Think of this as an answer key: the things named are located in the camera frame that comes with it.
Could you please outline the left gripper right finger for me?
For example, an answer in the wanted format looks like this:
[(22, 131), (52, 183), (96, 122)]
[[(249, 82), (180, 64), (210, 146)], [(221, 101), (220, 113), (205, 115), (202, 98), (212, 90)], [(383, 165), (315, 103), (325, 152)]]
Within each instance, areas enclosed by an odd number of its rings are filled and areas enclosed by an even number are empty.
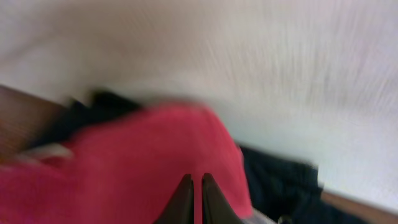
[(243, 224), (210, 173), (203, 175), (201, 189), (204, 224)]

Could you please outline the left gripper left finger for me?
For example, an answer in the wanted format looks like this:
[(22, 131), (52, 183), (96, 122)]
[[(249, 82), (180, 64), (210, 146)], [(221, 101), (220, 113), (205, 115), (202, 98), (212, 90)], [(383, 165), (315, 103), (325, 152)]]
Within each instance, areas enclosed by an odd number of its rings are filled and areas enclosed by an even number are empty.
[(194, 224), (193, 193), (193, 180), (186, 174), (154, 224)]

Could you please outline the red polo shirt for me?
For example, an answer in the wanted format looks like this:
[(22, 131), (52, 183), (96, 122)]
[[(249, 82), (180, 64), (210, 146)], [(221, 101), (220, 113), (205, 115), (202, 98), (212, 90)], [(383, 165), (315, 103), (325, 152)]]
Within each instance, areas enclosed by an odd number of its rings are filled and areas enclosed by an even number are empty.
[(138, 111), (4, 166), (1, 222), (152, 223), (190, 174), (201, 223), (206, 173), (237, 216), (252, 215), (242, 152), (212, 111), (197, 105)]

